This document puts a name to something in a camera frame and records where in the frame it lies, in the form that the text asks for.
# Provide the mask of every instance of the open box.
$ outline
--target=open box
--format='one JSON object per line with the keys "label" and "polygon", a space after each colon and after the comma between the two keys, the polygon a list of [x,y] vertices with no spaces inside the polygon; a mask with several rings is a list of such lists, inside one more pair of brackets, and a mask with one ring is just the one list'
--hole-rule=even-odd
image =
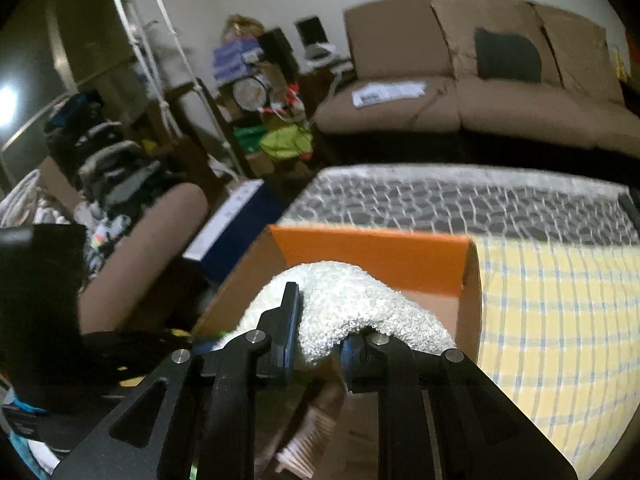
{"label": "open box", "polygon": [[289,267],[333,260],[357,265],[433,312],[456,345],[478,360],[482,303],[478,254],[467,237],[356,228],[270,226],[220,287],[193,333],[238,325],[269,281]]}

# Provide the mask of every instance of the couch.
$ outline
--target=couch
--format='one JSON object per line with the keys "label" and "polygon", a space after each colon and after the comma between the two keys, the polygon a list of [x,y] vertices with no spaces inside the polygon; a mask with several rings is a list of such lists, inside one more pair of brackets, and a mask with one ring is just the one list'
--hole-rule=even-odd
{"label": "couch", "polygon": [[[82,196],[52,158],[39,166],[40,185],[72,218]],[[207,219],[209,204],[195,184],[169,190],[136,224],[78,299],[82,333],[160,330],[198,281],[180,255]]]}
{"label": "couch", "polygon": [[[315,113],[329,145],[372,133],[450,145],[471,132],[640,158],[640,118],[625,107],[604,29],[587,18],[523,0],[381,0],[344,21],[357,81]],[[526,38],[540,82],[481,78],[479,29]],[[424,81],[425,95],[353,105],[353,90],[384,80]]]}

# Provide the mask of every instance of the yellow plaid tablecloth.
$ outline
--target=yellow plaid tablecloth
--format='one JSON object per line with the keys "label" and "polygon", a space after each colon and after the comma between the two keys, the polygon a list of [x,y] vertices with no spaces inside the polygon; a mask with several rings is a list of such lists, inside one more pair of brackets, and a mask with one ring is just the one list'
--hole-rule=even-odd
{"label": "yellow plaid tablecloth", "polygon": [[588,479],[640,401],[640,248],[474,240],[479,365]]}

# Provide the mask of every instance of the blue and white box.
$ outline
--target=blue and white box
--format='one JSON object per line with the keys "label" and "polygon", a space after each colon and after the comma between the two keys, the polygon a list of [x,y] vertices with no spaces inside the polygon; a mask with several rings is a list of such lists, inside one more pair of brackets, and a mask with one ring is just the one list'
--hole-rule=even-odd
{"label": "blue and white box", "polygon": [[263,180],[249,180],[226,199],[182,256],[214,286],[225,281],[263,229],[284,212]]}

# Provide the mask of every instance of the silver bolt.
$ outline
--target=silver bolt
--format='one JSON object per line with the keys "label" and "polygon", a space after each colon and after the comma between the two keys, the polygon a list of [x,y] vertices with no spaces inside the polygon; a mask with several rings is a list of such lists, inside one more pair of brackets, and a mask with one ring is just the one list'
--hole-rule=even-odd
{"label": "silver bolt", "polygon": [[249,330],[245,337],[249,343],[255,344],[260,341],[264,341],[264,338],[267,337],[267,335],[262,330]]}
{"label": "silver bolt", "polygon": [[465,355],[455,348],[450,348],[444,352],[444,357],[447,361],[452,363],[461,363],[465,359]]}
{"label": "silver bolt", "polygon": [[382,346],[386,345],[389,342],[389,336],[385,334],[381,334],[380,332],[374,332],[369,335],[369,341],[371,341],[374,345]]}
{"label": "silver bolt", "polygon": [[182,364],[191,359],[191,352],[189,352],[185,348],[180,348],[179,350],[174,350],[171,354],[171,359],[176,364]]}

